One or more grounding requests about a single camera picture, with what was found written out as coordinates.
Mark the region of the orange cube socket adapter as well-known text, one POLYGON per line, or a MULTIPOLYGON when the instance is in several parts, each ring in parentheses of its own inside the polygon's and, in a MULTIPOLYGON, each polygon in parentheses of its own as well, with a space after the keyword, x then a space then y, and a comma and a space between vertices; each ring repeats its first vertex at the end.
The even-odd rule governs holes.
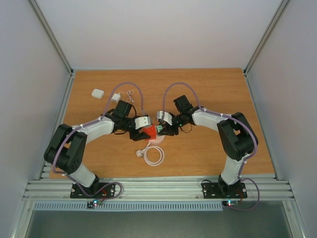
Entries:
POLYGON ((143 132, 150 137, 148 140, 155 140, 157 138, 157 128, 155 125, 144 127, 143 132))

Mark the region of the green plug adapter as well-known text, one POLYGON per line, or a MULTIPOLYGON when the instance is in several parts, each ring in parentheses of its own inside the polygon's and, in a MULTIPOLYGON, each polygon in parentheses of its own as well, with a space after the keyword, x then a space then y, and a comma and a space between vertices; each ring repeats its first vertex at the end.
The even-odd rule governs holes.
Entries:
POLYGON ((163 129, 162 125, 157 125, 156 128, 157 128, 157 133, 161 132, 163 129))

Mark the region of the small white cube charger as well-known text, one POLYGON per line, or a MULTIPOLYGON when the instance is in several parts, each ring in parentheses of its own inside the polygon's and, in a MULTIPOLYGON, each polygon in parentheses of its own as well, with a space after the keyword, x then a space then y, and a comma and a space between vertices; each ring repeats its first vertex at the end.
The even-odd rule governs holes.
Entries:
POLYGON ((121 100, 121 95, 119 93, 114 93, 111 97, 111 102, 118 103, 121 100))

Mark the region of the white usb charger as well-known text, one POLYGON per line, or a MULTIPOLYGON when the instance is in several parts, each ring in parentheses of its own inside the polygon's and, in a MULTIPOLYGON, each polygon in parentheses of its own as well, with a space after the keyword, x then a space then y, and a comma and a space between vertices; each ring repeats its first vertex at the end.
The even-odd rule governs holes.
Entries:
POLYGON ((95 88, 91 93, 93 98, 101 99, 104 96, 104 91, 101 89, 95 88))

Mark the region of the round white socket base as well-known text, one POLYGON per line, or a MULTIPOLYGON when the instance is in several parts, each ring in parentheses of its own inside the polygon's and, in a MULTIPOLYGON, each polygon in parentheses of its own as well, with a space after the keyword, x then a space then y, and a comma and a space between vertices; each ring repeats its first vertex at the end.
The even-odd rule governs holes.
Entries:
POLYGON ((148 140, 147 147, 149 146, 159 146, 163 143, 165 136, 157 136, 155 139, 148 140))

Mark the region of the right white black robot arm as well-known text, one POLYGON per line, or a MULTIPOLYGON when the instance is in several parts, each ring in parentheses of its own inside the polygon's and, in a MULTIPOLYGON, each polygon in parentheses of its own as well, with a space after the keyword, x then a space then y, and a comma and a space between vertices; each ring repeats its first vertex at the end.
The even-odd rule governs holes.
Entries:
POLYGON ((205 107, 193 107, 185 95, 175 99, 179 114, 157 112, 162 125, 159 135, 175 136, 182 126, 203 126, 218 132, 227 155, 223 171, 218 177, 217 192, 221 197, 231 196, 241 183, 243 166, 258 146, 258 139, 244 114, 237 112, 225 115, 211 112, 205 107))

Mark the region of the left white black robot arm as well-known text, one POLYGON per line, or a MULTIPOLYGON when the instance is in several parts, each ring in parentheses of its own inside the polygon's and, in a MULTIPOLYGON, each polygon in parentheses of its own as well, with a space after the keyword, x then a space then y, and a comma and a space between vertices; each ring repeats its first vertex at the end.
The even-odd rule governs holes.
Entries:
POLYGON ((45 150, 44 160, 79 183, 88 197, 97 196, 99 179, 83 163, 86 144, 118 130, 129 133, 133 141, 149 139, 143 128, 151 125, 150 117, 147 114, 129 117, 132 109, 135 109, 132 104, 120 100, 114 109, 96 120, 75 126, 59 125, 45 150))

